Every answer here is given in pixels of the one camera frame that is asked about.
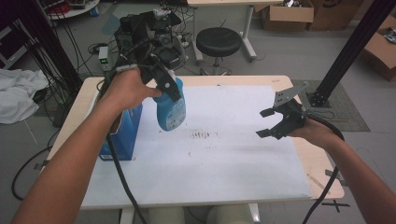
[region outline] round stool seat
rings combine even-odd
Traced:
[[[204,29],[196,38],[198,50],[210,57],[230,56],[239,50],[241,43],[237,32],[224,27]]]

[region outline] black metal frame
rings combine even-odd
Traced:
[[[312,106],[323,106],[326,103],[350,65],[355,62],[360,52],[395,6],[395,0],[374,0],[332,64],[326,77],[323,78],[309,99]]]

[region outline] desk leg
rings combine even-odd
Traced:
[[[134,222],[134,208],[123,208],[121,213],[120,224],[133,224]]]
[[[204,57],[202,56],[202,53],[200,50],[198,50],[197,45],[196,45],[196,38],[197,38],[197,13],[196,10],[198,7],[194,7],[192,9],[192,48],[195,53],[195,59],[197,63],[200,63],[204,60]]]
[[[253,217],[253,221],[255,224],[260,224],[260,214],[259,214],[259,205],[256,203],[250,203],[249,205],[251,216]]]
[[[247,53],[249,56],[249,61],[252,63],[254,60],[257,58],[257,54],[254,51],[253,47],[251,47],[250,41],[248,41],[248,30],[250,28],[250,22],[251,22],[251,17],[253,15],[253,9],[254,6],[248,6],[247,9],[247,20],[245,23],[245,30],[244,32],[240,32],[240,35],[242,36],[242,44],[245,46],[247,49]]]

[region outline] blue liquid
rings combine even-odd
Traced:
[[[172,131],[177,128],[186,118],[186,104],[183,94],[183,82],[177,77],[176,84],[180,91],[181,98],[176,102],[166,92],[160,97],[153,98],[157,103],[158,124],[164,131]]]

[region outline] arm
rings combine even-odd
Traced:
[[[326,150],[341,174],[367,223],[396,223],[396,195],[356,152],[330,129],[308,119],[290,134]]]
[[[146,97],[160,95],[159,90],[143,85],[138,69],[116,75],[91,114],[43,170],[12,223],[73,223],[114,119]]]

